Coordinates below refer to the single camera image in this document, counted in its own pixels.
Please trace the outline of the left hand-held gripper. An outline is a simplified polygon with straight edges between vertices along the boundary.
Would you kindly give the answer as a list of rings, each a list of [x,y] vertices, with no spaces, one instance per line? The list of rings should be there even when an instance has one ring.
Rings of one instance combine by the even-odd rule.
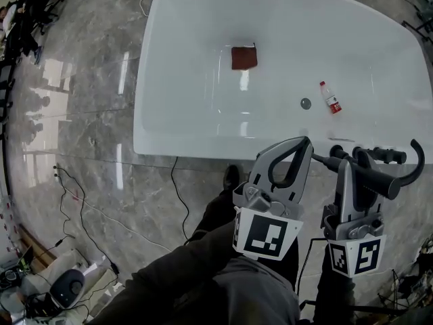
[[[233,248],[251,259],[281,261],[302,228],[300,202],[309,173],[313,146],[306,136],[273,144],[259,152],[244,182],[233,191]],[[286,176],[275,181],[275,166],[292,156]],[[268,193],[288,189],[289,200]]]

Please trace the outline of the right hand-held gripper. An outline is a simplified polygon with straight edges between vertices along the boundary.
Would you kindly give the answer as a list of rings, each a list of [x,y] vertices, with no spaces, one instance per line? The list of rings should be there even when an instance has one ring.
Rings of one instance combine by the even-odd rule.
[[[379,171],[379,167],[367,152],[357,150],[357,164],[365,169]],[[378,193],[357,173],[357,210],[365,216],[355,218],[352,164],[341,160],[338,167],[335,204],[323,209],[321,228],[327,240],[334,272],[354,278],[375,272],[384,253],[386,235],[381,212],[368,214],[375,206]]]

